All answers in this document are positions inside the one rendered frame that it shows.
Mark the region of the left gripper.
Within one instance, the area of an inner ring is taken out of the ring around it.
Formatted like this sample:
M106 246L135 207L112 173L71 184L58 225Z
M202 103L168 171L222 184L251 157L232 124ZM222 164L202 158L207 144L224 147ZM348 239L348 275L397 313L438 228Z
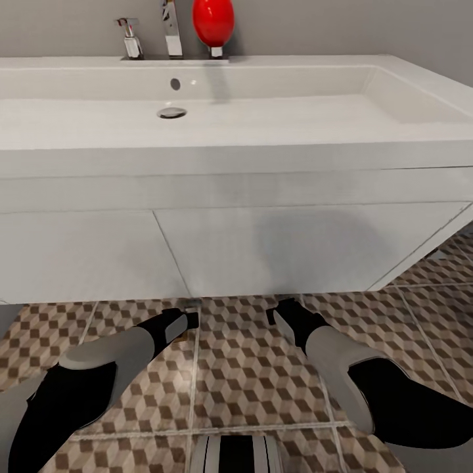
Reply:
M198 327L198 312L194 313L186 313L187 315L187 330L197 328Z

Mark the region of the mousetrap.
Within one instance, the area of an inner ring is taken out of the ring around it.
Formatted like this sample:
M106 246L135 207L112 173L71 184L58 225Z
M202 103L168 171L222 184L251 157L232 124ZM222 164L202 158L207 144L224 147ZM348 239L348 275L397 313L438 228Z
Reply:
M184 342L184 341L187 341L187 339L188 339L188 336L187 336L187 330L186 330L180 336L178 336L173 342L174 343Z

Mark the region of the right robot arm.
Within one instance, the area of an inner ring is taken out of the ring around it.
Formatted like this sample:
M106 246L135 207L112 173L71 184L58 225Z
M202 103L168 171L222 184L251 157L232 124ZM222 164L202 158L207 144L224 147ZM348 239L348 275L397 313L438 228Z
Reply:
M313 363L349 421L374 434L409 473L473 473L473 408L412 379L394 359L274 295L266 311Z

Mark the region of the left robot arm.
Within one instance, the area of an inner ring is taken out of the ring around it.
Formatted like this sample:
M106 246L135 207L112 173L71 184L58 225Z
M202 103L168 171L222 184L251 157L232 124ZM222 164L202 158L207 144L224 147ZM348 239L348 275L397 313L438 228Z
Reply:
M59 363L0 392L0 473L38 473L77 430L99 421L137 375L184 331L200 298L127 330L80 344Z

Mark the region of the robot trunk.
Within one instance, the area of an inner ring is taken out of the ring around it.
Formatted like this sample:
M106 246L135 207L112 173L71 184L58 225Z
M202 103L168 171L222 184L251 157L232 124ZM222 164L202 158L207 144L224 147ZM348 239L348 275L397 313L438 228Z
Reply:
M190 473L283 473L274 436L200 436Z

